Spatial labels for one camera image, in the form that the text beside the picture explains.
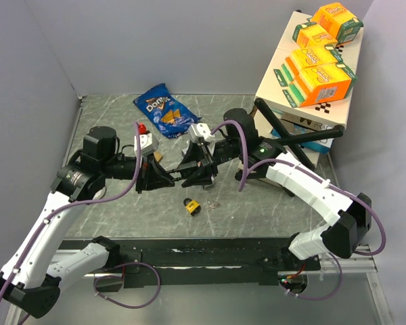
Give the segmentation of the black padlock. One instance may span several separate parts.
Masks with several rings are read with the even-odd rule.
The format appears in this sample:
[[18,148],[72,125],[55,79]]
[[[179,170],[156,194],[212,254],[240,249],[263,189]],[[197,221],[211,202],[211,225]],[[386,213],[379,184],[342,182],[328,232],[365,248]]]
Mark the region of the black padlock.
[[183,164],[180,164],[174,169],[171,169],[170,171],[167,171],[168,174],[178,174],[177,177],[175,177],[175,180],[184,180],[188,178],[190,175],[192,175],[194,172],[196,172],[198,169],[198,163],[196,161],[191,161],[191,162],[186,162]]

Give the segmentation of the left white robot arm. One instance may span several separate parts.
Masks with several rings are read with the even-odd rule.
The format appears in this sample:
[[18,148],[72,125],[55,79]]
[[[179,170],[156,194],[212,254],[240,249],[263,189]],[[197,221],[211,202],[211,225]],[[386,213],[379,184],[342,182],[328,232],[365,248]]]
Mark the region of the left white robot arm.
[[0,269],[0,300],[42,318],[60,293],[85,274],[118,268],[120,246],[103,236],[63,262],[52,264],[51,260],[86,207],[105,202],[96,194],[105,188],[107,179],[130,180],[123,192],[108,199],[114,201],[138,186],[148,167],[165,173],[154,157],[157,139],[140,124],[135,124],[135,130],[134,156],[120,151],[120,140],[111,127],[93,127],[86,134],[82,148],[58,171],[45,206],[20,248]]

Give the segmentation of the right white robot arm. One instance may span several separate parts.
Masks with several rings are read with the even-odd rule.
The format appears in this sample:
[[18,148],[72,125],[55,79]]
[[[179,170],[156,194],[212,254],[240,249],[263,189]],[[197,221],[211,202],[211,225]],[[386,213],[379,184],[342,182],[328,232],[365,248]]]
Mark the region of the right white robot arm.
[[190,125],[189,148],[183,156],[183,187],[208,186],[218,166],[235,158],[243,164],[236,178],[243,188],[247,180],[268,179],[307,203],[324,220],[320,227],[293,235],[282,262],[288,269],[298,269],[315,255],[331,253],[348,259],[371,228],[371,200],[334,186],[305,167],[286,151],[279,139],[259,136],[254,118],[243,108],[223,115],[224,140],[216,142],[214,131],[204,123]]

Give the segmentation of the yellow padlock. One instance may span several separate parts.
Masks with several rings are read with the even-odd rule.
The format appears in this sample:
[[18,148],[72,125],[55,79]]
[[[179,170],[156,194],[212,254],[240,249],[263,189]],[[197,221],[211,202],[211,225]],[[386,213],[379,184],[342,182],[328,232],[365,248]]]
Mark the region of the yellow padlock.
[[191,216],[195,216],[201,211],[200,204],[191,198],[185,198],[183,200],[183,205]]

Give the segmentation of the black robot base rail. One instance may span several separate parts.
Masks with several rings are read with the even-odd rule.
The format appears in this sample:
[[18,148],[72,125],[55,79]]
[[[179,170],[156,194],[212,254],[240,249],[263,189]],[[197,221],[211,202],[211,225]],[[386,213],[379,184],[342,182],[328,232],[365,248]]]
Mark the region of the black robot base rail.
[[289,238],[117,238],[125,288],[147,285],[240,284],[277,286],[282,274],[319,271],[318,256],[304,261]]

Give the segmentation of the brass padlock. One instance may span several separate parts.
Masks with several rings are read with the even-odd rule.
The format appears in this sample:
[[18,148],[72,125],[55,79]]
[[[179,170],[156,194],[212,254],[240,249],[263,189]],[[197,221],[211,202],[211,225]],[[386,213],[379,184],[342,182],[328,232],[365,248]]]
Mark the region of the brass padlock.
[[159,153],[159,152],[155,152],[154,157],[155,157],[157,162],[160,162],[162,160],[162,158],[163,158],[163,155],[161,155],[161,153]]

